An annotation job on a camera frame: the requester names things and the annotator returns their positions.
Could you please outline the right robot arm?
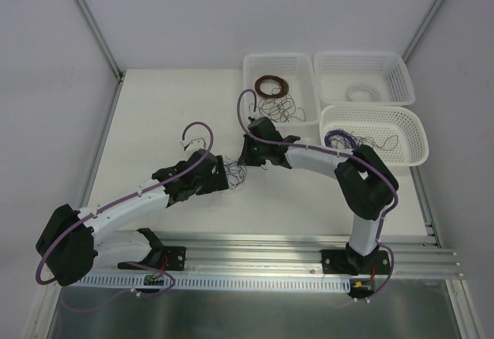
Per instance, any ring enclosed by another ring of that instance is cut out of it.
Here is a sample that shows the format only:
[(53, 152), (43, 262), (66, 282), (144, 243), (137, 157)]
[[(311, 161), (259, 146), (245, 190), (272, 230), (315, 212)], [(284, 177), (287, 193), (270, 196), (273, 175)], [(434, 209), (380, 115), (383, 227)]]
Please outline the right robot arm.
[(399, 184), (391, 171), (367, 145), (350, 151), (302, 144), (300, 138), (283, 137), (266, 117), (251, 119), (244, 130), (239, 161), (260, 167), (266, 162), (287, 169), (301, 169), (333, 178), (354, 214), (352, 232), (342, 256), (330, 259), (341, 273), (356, 276), (374, 264), (384, 218), (398, 204)]

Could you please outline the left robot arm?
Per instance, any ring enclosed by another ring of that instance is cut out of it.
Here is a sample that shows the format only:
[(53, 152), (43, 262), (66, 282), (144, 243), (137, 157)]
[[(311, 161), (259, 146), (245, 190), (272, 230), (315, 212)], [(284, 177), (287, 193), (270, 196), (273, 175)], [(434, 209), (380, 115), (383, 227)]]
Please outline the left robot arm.
[(161, 168), (137, 188), (117, 200), (74, 209), (65, 204), (56, 208), (36, 243), (42, 269), (52, 273), (52, 282), (69, 286), (91, 270), (116, 267), (162, 270), (171, 265), (167, 247), (149, 228), (125, 231), (123, 227), (140, 217), (163, 211), (194, 195), (228, 189), (224, 159), (204, 149), (186, 161)]

